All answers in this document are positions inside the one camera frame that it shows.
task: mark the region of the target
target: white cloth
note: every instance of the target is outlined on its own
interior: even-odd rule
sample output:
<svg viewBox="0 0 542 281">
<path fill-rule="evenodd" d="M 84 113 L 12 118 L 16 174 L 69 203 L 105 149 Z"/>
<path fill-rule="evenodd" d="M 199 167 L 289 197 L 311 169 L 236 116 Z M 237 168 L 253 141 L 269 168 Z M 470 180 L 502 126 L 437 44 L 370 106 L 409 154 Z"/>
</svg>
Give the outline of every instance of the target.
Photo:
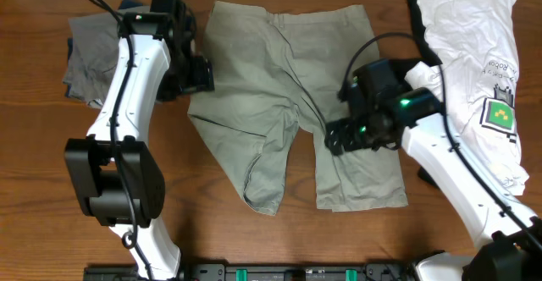
<svg viewBox="0 0 542 281">
<path fill-rule="evenodd" d="M 425 41 L 443 63 L 446 103 L 462 139 L 513 195 L 528 175 L 514 115 L 519 79 L 512 6 L 516 0 L 418 0 Z M 413 88 L 441 99 L 439 68 L 419 63 L 406 75 Z"/>
</svg>

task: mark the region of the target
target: wooden table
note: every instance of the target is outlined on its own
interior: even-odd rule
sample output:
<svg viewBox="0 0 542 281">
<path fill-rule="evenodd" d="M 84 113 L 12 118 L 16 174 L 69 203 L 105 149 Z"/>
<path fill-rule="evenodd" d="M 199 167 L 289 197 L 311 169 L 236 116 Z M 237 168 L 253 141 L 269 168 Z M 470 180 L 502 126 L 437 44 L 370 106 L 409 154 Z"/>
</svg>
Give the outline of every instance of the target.
<svg viewBox="0 0 542 281">
<path fill-rule="evenodd" d="M 121 0 L 105 1 L 116 6 Z M 203 31 L 214 0 L 185 1 Z M 410 31 L 405 0 L 223 1 L 292 14 L 360 3 L 375 34 Z M 89 263 L 132 263 L 117 236 L 81 213 L 64 165 L 66 140 L 84 137 L 97 116 L 64 97 L 68 18 L 101 10 L 86 0 L 4 0 L 0 8 L 0 279 L 78 280 Z M 542 213 L 542 0 L 518 0 L 513 12 L 521 64 L 517 119 L 523 166 L 531 175 L 520 200 Z M 382 41 L 382 56 L 416 55 L 411 43 L 399 41 Z M 301 130 L 279 213 L 253 212 L 186 117 L 188 105 L 182 98 L 156 106 L 150 128 L 150 149 L 168 189 L 163 219 L 185 259 L 359 263 L 408 260 L 435 249 L 475 252 L 451 205 L 417 178 L 418 165 L 404 152 L 410 206 L 317 210 L 312 137 Z"/>
</svg>

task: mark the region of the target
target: folded gray cloth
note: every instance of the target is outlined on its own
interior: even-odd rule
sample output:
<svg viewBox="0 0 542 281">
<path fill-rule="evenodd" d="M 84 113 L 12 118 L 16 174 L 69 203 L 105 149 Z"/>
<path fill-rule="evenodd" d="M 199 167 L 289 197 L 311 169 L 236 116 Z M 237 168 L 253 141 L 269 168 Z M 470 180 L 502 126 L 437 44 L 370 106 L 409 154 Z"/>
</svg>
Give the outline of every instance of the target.
<svg viewBox="0 0 542 281">
<path fill-rule="evenodd" d="M 148 12 L 148 6 L 119 10 Z M 119 37 L 111 14 L 94 14 L 69 19 L 74 37 L 73 52 L 63 83 L 70 85 L 68 96 L 101 108 L 117 67 Z"/>
<path fill-rule="evenodd" d="M 373 37 L 361 5 L 290 15 L 215 3 L 203 44 L 216 90 L 193 95 L 188 114 L 253 210 L 274 215 L 279 209 L 288 152 L 299 128 L 314 136 L 317 208 L 345 212 L 407 205 L 397 152 L 360 150 L 334 157 L 316 113 L 318 106 L 326 121 L 348 115 L 337 92 L 351 57 Z M 373 44 L 354 69 L 378 58 Z"/>
</svg>

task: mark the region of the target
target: gray shorts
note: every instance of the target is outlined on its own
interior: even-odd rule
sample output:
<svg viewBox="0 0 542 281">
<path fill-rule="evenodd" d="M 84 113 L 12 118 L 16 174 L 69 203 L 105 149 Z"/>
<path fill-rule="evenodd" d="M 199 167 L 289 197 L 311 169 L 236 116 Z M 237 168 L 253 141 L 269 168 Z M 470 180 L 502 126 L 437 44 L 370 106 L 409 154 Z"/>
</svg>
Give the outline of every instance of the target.
<svg viewBox="0 0 542 281">
<path fill-rule="evenodd" d="M 188 114 L 252 209 L 277 212 L 288 151 L 300 127 L 313 133 L 317 208 L 344 212 L 407 205 L 397 152 L 333 157 L 316 113 L 319 107 L 328 122 L 348 115 L 337 91 L 352 55 L 372 37 L 361 5 L 291 15 L 215 3 L 203 49 L 213 64 L 216 91 L 193 95 Z M 354 69 L 378 58 L 372 45 Z"/>
</svg>

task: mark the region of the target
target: green square logo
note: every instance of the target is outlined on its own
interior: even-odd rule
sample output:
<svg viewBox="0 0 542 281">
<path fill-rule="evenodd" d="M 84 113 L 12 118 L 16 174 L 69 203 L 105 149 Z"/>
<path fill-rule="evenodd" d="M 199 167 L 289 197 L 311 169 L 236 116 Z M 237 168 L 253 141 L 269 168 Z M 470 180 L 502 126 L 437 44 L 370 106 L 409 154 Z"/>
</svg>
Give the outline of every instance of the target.
<svg viewBox="0 0 542 281">
<path fill-rule="evenodd" d="M 480 124 L 488 129 L 515 135 L 516 120 L 514 118 L 514 109 L 501 100 L 485 98 Z"/>
<path fill-rule="evenodd" d="M 498 125 L 503 129 L 512 129 L 514 125 L 514 112 L 504 102 L 490 102 L 488 123 Z"/>
</svg>

